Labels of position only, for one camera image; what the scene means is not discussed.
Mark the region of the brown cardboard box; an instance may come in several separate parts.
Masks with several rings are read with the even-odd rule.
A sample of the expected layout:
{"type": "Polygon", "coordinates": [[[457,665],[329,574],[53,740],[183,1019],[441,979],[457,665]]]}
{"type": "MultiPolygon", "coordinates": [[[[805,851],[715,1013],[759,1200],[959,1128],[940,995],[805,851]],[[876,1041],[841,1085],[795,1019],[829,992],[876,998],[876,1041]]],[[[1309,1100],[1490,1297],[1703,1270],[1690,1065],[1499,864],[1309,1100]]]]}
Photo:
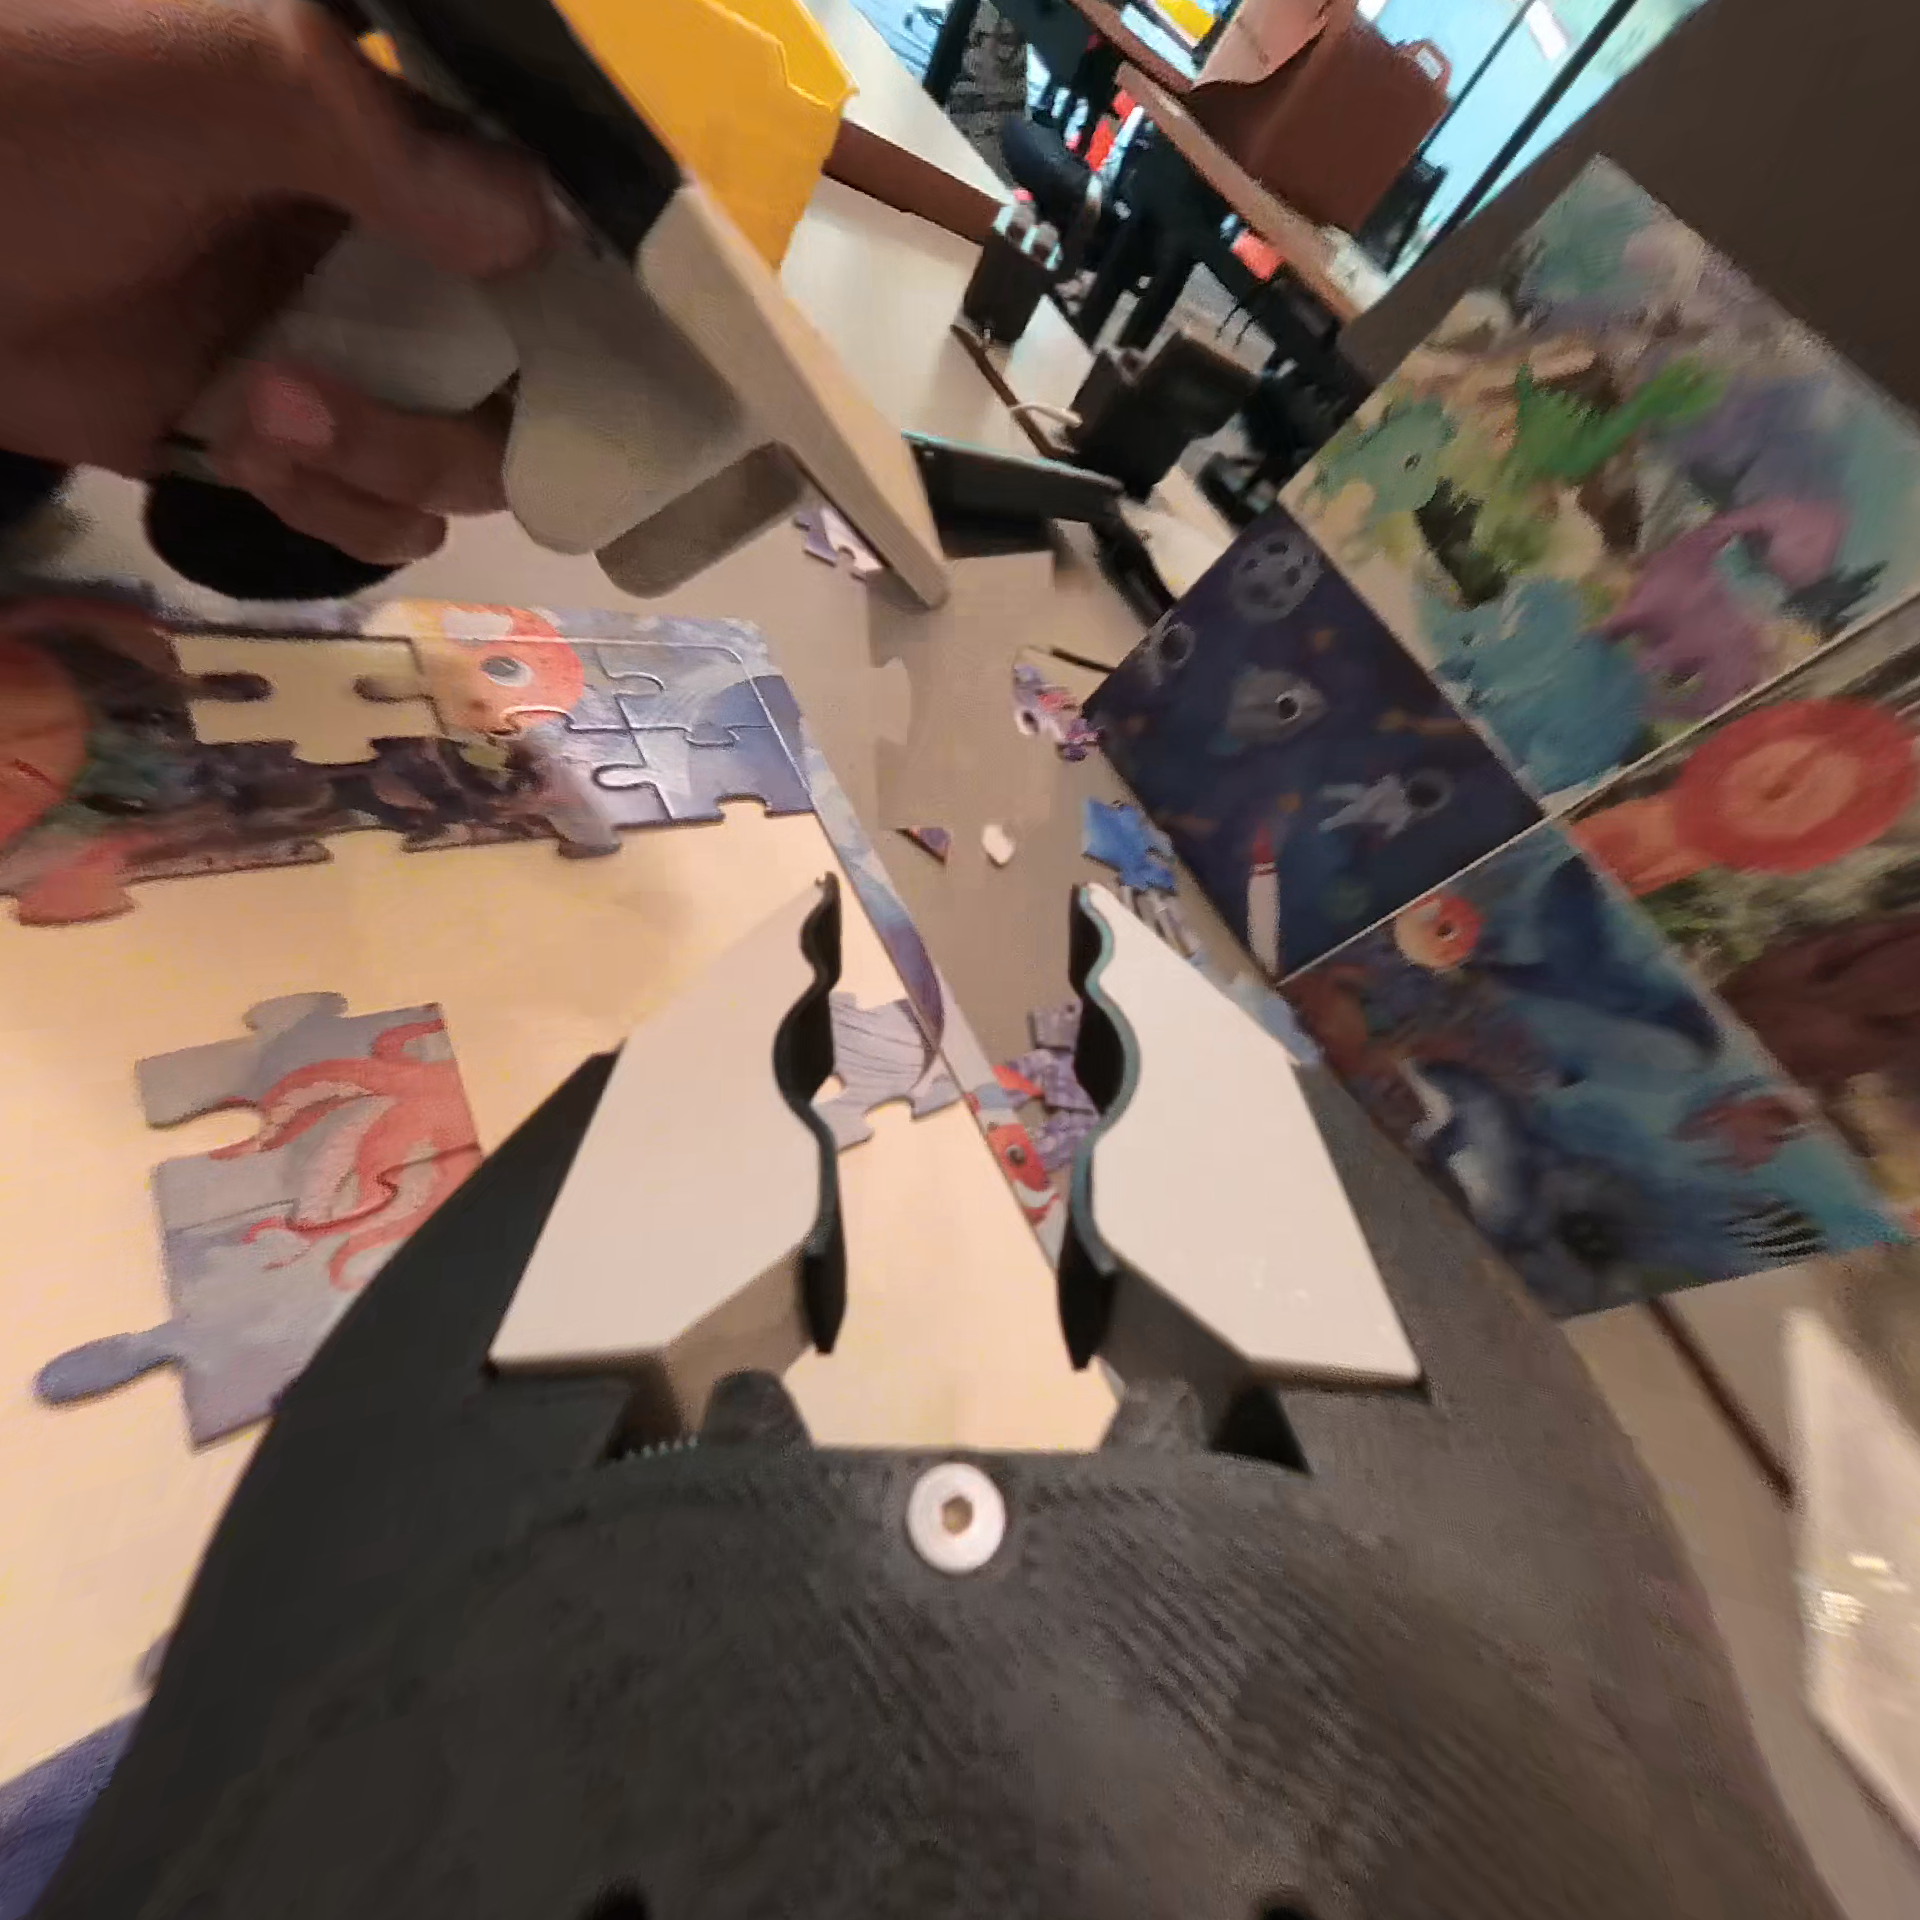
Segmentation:
{"type": "Polygon", "coordinates": [[[1238,4],[1188,91],[1193,121],[1306,219],[1358,233],[1450,105],[1452,64],[1358,1],[1238,4]]]}

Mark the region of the yellow plastic bin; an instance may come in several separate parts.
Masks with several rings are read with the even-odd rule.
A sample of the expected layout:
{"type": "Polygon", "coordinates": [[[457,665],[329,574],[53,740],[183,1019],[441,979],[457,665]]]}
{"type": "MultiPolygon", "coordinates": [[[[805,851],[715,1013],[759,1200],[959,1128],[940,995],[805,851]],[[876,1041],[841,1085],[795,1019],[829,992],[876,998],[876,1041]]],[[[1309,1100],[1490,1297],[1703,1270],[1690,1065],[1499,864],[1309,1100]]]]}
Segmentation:
{"type": "Polygon", "coordinates": [[[596,69],[780,271],[857,83],[803,1],[561,1],[596,69]]]}

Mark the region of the small black box device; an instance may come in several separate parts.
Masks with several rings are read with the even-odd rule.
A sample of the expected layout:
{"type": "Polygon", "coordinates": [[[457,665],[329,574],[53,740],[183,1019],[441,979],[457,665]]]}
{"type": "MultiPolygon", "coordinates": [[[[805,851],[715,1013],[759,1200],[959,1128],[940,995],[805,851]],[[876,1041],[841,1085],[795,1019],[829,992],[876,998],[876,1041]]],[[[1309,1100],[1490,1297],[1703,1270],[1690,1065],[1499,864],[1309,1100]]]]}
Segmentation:
{"type": "Polygon", "coordinates": [[[959,323],[986,344],[1012,344],[1063,271],[1053,223],[1031,199],[1009,200],[988,229],[959,302],[959,323]]]}

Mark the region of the octopus puzzle piece pair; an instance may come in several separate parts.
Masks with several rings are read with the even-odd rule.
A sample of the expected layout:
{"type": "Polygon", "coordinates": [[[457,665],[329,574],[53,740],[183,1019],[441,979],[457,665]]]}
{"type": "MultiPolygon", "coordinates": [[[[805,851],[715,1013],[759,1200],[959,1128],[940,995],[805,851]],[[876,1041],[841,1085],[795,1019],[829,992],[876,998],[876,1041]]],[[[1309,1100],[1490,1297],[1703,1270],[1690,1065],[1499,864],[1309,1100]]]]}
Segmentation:
{"type": "Polygon", "coordinates": [[[146,1123],[250,1113],[250,1137],[167,1159],[151,1174],[167,1225],[277,1209],[301,1229],[356,1223],[413,1177],[459,1182],[479,1145],[436,1003],[351,1015],[343,995],[265,998],[244,1033],[135,1067],[146,1123]]]}

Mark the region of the pale striped whale puzzle piece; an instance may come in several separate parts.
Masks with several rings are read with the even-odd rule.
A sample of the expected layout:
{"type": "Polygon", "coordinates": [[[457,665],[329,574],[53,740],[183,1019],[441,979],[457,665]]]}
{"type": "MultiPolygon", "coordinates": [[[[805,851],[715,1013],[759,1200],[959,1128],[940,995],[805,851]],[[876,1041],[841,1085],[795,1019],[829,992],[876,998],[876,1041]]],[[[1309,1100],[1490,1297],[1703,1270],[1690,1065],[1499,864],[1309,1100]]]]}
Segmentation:
{"type": "Polygon", "coordinates": [[[905,998],[861,1003],[851,992],[829,995],[831,1085],[813,1096],[835,1147],[849,1152],[873,1137],[873,1113],[905,1103],[913,1119],[959,1100],[959,1087],[905,998]]]}

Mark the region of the black flat device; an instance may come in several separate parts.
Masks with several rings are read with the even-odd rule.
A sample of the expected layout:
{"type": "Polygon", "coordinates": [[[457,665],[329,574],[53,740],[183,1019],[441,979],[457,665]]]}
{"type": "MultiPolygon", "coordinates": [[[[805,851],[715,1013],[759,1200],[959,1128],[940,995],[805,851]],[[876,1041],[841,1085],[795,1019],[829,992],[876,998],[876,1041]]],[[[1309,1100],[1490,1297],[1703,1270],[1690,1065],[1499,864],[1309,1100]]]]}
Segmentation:
{"type": "Polygon", "coordinates": [[[1134,500],[1118,480],[918,431],[905,431],[902,443],[948,564],[1037,556],[1053,547],[1053,526],[1079,524],[1090,527],[1095,559],[1118,592],[1151,614],[1172,605],[1174,592],[1129,524],[1124,510],[1134,500]]]}

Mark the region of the assembled sea urchin puzzle section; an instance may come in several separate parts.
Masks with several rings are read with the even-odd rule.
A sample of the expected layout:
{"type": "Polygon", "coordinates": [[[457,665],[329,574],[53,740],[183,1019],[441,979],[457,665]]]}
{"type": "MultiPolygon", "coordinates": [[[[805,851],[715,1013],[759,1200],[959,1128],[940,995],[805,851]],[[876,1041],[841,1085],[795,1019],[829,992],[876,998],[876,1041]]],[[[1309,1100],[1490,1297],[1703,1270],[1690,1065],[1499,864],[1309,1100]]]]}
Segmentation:
{"type": "Polygon", "coordinates": [[[25,1917],[124,1757],[142,1712],[62,1745],[3,1782],[3,1917],[25,1917]]]}

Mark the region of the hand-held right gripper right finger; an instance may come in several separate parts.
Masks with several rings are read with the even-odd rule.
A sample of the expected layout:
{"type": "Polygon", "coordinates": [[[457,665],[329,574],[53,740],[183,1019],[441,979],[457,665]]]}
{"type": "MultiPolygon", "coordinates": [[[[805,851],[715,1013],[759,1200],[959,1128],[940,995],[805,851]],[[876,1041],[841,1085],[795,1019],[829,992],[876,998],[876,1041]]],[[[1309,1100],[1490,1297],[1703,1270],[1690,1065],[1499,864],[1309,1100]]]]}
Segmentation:
{"type": "Polygon", "coordinates": [[[1071,1155],[1059,1316],[1076,1368],[1258,1388],[1399,1390],[1423,1368],[1292,1051],[1101,885],[1067,904],[1071,1155]]]}

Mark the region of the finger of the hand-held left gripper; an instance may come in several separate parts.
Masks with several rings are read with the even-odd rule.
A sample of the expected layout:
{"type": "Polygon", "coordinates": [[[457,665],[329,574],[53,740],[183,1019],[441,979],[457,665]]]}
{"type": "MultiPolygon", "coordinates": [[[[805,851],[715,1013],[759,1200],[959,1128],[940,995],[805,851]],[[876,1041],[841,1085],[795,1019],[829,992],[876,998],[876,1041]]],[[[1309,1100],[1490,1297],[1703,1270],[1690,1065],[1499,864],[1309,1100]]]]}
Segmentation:
{"type": "Polygon", "coordinates": [[[518,356],[503,487],[522,531],[595,552],[746,452],[726,382],[620,267],[501,283],[518,356]]]}
{"type": "Polygon", "coordinates": [[[681,188],[659,212],[633,273],[726,382],[747,446],[729,468],[598,549],[606,576],[635,597],[671,592],[813,491],[921,607],[940,607],[948,572],[905,433],[699,184],[681,188]]]}

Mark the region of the cream jigsaw puzzle tray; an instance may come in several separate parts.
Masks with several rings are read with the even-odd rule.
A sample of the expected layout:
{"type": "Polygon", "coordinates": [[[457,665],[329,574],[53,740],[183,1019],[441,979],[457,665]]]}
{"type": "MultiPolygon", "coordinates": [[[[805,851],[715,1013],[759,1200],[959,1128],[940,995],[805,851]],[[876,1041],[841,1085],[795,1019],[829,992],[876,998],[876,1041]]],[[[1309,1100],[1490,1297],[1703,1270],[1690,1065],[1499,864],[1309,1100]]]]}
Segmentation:
{"type": "Polygon", "coordinates": [[[546,841],[403,852],[351,831],[319,865],[143,885],[110,920],[28,928],[5,908],[5,1780],[143,1712],[269,1433],[271,1412],[195,1447],[171,1366],[98,1399],[34,1396],[50,1357],[170,1316],[155,1166],[255,1128],[243,1110],[151,1127],[137,1065],[235,1039],[277,997],[337,992],[351,1015],[436,1003],[484,1157],[829,872],[849,899],[838,992],[905,998],[941,1051],[941,980],[803,725],[799,744],[812,811],[731,807],[723,822],[631,831],[601,857],[546,841]]]}

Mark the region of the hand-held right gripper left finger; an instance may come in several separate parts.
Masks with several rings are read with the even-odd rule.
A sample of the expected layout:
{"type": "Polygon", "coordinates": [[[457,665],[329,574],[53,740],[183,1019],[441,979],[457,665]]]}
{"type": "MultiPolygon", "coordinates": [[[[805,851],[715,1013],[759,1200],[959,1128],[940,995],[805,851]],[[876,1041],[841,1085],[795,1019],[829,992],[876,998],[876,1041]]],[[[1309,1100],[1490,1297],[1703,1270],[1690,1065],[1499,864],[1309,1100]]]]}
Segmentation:
{"type": "Polygon", "coordinates": [[[503,1376],[610,1376],[705,1411],[829,1353],[849,1313],[835,1067],[838,879],[813,879],[625,1038],[491,1337],[503,1376]]]}

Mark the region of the assembled pufferfish puzzle section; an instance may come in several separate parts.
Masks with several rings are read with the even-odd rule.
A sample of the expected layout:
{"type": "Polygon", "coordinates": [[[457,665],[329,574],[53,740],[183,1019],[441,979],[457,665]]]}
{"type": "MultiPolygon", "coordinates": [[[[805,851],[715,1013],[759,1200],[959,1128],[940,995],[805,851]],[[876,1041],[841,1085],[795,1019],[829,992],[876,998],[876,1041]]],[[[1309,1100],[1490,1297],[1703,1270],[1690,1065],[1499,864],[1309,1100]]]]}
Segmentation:
{"type": "Polygon", "coordinates": [[[399,599],[244,631],[79,587],[5,601],[3,894],[76,928],[135,892],[403,852],[813,809],[799,716],[753,631],[399,599]]]}

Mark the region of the laminated printed instruction sheet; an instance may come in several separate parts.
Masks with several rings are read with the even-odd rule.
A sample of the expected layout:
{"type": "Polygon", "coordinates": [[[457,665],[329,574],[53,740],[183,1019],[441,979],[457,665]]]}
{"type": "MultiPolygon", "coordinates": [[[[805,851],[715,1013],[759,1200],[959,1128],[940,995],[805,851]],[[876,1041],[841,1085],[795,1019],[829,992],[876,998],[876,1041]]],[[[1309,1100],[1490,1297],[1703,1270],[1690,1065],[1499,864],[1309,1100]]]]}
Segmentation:
{"type": "Polygon", "coordinates": [[[1917,1441],[1834,1318],[1782,1332],[1807,1707],[1917,1843],[1917,1441]]]}

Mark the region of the octopus puzzle piece with eye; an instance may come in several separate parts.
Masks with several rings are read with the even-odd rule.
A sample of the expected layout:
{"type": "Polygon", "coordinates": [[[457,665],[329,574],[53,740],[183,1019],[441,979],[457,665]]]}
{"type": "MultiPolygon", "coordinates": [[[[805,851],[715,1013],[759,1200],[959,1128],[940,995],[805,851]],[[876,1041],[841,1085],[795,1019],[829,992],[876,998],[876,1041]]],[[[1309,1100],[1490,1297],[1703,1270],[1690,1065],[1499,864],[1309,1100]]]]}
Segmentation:
{"type": "Polygon", "coordinates": [[[351,1297],[482,1159],[465,1142],[356,1173],[351,1155],[349,1141],[316,1134],[159,1164],[151,1185],[170,1316],[50,1357],[34,1396],[91,1400],[167,1366],[195,1447],[265,1419],[351,1297]]]}

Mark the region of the scattered loose puzzle pieces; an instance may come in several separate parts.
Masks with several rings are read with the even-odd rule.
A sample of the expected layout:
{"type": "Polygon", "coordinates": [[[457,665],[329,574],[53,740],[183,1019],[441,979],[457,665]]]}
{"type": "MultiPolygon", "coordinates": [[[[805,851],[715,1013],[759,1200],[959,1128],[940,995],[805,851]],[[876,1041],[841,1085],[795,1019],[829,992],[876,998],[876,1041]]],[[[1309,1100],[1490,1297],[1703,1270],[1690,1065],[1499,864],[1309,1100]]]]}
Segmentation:
{"type": "Polygon", "coordinates": [[[978,1041],[986,1065],[964,1076],[999,1094],[994,1142],[1063,1184],[1095,1127],[1071,1075],[1067,892],[1101,883],[1197,953],[1170,841],[1101,757],[1095,669],[1118,649],[1076,631],[1070,564],[1052,552],[959,559],[950,599],[924,613],[836,511],[807,507],[795,527],[849,597],[843,651],[799,692],[809,732],[902,888],[947,1035],[966,1024],[978,1041]]]}

